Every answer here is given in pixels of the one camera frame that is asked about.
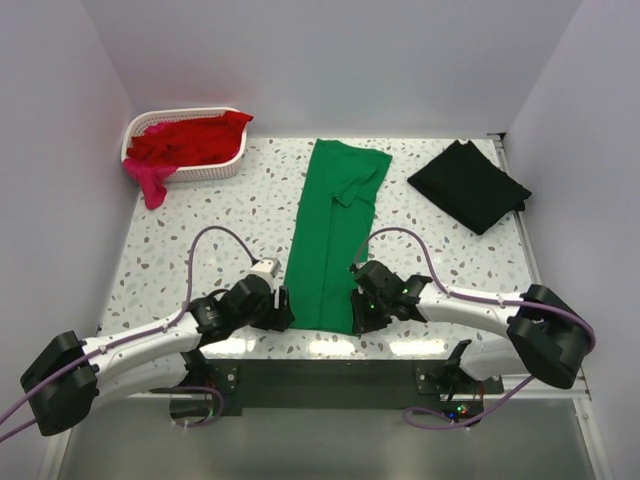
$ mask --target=folded green fabric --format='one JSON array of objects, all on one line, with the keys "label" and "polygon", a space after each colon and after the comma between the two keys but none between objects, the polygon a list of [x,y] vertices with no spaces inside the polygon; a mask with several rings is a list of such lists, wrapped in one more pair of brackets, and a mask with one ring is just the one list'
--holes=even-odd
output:
[{"label": "folded green fabric", "polygon": [[391,155],[377,150],[316,142],[284,279],[292,327],[351,333],[349,293],[356,284],[348,268],[371,230],[376,193],[390,163]]}]

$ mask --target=white laundry basket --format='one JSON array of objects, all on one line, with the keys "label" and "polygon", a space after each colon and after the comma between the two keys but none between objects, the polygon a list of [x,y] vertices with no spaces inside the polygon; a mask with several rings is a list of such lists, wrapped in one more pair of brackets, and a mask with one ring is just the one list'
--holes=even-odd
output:
[{"label": "white laundry basket", "polygon": [[[127,149],[131,146],[131,137],[142,135],[144,131],[151,125],[157,125],[161,122],[177,122],[179,120],[189,120],[191,118],[217,117],[224,112],[237,112],[235,108],[217,107],[217,108],[183,108],[177,110],[158,110],[156,112],[147,112],[136,117],[127,128],[122,144],[122,161],[127,158]],[[220,165],[203,165],[197,167],[180,167],[165,182],[195,182],[198,180],[215,180],[220,178],[233,177],[238,173],[240,164],[242,163],[242,154],[247,143],[247,128],[242,131],[240,140],[240,148],[235,157],[226,163]]]}]

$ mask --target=white table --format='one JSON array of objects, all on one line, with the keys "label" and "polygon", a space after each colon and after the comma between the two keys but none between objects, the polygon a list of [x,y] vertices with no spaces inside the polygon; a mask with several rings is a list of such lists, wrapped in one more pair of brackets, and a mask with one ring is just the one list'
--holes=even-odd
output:
[{"label": "white table", "polygon": [[[376,202],[373,229],[403,226],[427,242],[445,283],[496,292],[525,291],[531,274],[513,214],[478,236],[415,191],[407,177],[442,152],[452,139],[340,139],[393,155]],[[276,256],[287,266],[300,192],[315,139],[250,138],[237,176],[170,184],[164,205],[154,211],[138,198],[112,295],[102,319],[109,335],[164,317],[185,295],[187,250],[202,228],[218,224],[244,238],[254,255]],[[499,165],[494,143],[474,140]],[[375,239],[370,256],[402,276],[428,274],[422,252],[406,235]],[[196,251],[194,297],[230,287],[249,266],[236,242],[211,232]],[[361,337],[250,327],[205,347],[207,357],[242,359],[442,359],[458,341],[483,341],[490,334],[449,324],[395,321]]]}]

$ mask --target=folded black fabric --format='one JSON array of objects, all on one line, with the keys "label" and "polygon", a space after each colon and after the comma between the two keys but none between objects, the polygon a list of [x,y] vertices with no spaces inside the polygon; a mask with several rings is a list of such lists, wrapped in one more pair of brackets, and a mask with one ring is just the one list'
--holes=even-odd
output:
[{"label": "folded black fabric", "polygon": [[454,142],[408,182],[478,235],[510,210],[524,210],[524,200],[531,196],[473,142]]}]

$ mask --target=red cloth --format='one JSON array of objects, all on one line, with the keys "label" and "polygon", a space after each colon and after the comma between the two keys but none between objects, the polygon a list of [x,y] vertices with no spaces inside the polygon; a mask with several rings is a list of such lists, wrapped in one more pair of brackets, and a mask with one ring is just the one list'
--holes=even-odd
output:
[{"label": "red cloth", "polygon": [[132,137],[124,168],[144,194],[145,205],[162,205],[167,189],[162,182],[179,167],[219,165],[236,156],[242,132],[251,115],[227,111],[209,118],[163,123]]}]

